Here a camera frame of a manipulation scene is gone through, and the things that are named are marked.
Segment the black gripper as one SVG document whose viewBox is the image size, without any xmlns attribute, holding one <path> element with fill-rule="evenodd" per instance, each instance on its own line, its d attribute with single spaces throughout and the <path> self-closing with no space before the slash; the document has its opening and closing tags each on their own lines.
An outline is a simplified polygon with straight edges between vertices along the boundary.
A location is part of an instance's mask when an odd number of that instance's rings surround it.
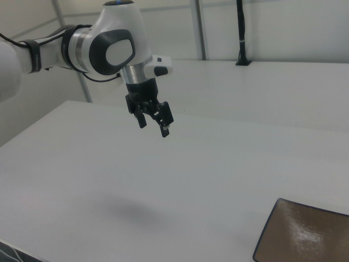
<svg viewBox="0 0 349 262">
<path fill-rule="evenodd" d="M 158 101 L 158 85 L 155 78 L 139 84 L 126 84 L 128 95 L 126 96 L 127 107 L 134 114 L 142 129 L 147 125 L 144 110 L 149 111 L 150 117 L 159 125 L 163 138 L 170 134 L 170 124 L 174 122 L 168 102 Z"/>
</svg>

